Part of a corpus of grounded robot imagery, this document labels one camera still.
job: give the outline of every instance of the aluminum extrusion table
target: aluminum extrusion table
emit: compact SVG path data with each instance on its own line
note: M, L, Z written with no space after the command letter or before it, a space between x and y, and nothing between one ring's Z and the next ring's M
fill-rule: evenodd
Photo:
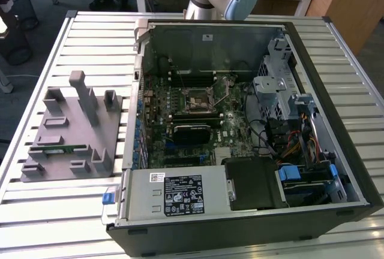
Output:
M60 30L35 91L0 168L0 257L128 258L101 224L101 195L120 183L125 129L133 78L137 18L180 19L180 14L89 13L68 17ZM321 18L257 16L295 24L377 189L384 194L384 101L346 47L333 24ZM87 75L96 95L113 88L124 97L115 157L115 177L23 183L21 167L37 133L47 87L75 96L72 70ZM116 207L108 207L114 218ZM314 240L162 255L159 258L383 258L384 210L343 224Z

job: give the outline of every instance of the floor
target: floor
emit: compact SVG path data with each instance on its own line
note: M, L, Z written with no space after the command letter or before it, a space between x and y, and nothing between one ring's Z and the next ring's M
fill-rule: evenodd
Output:
M0 57L1 70L6 75L30 74L38 76L44 67L50 50L60 30L67 10L89 11L88 4L93 0L59 0L53 5L51 0L31 0L40 25L26 33L34 55L25 64L11 67ZM185 0L165 2L162 12L176 12L185 6ZM384 23L378 24L376 30L358 56L358 60L372 79L379 92L384 95ZM12 94L0 92L0 140L11 140L23 115L29 97L37 82L36 77L12 77L14 91ZM7 145L0 143L0 162L7 151Z

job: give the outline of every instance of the blue plastic tab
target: blue plastic tab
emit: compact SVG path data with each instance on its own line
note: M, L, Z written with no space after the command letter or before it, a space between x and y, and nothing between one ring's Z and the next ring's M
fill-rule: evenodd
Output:
M331 164L329 166L329 169L331 169L331 173L332 173L332 176L335 178L338 176L338 172L337 172L337 169L336 169L336 166L335 164Z
M280 181L285 181L285 180L287 180L287 176L286 176L286 174L285 174L285 172L284 172L283 169L279 169L279 171L278 171L278 176L280 177Z
M133 161L139 160L139 154L137 152L133 152Z
M103 205L115 204L115 193L104 193L101 201Z
M294 165L282 166L278 171L278 175L281 181L301 179L299 168Z

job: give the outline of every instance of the circuit board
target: circuit board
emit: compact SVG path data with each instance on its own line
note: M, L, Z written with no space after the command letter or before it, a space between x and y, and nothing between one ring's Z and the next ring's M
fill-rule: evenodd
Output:
M228 78L230 74L217 76L211 88L175 88L167 78L146 78L144 102L148 168L217 165L215 149L218 147L228 147L226 150L234 157L254 155L242 110L244 84L233 80L228 86ZM215 121L209 123L212 126L209 141L206 144L176 145L172 139L172 129L177 125L177 120L172 120L172 116L188 111L193 115L195 110L218 115L217 118L204 119L204 123ZM196 118L183 119L182 124L187 124L188 120L195 122Z

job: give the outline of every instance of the power supply label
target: power supply label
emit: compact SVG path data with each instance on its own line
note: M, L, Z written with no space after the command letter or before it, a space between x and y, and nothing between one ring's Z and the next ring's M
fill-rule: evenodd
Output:
M164 178L164 214L166 216L204 213L201 175Z

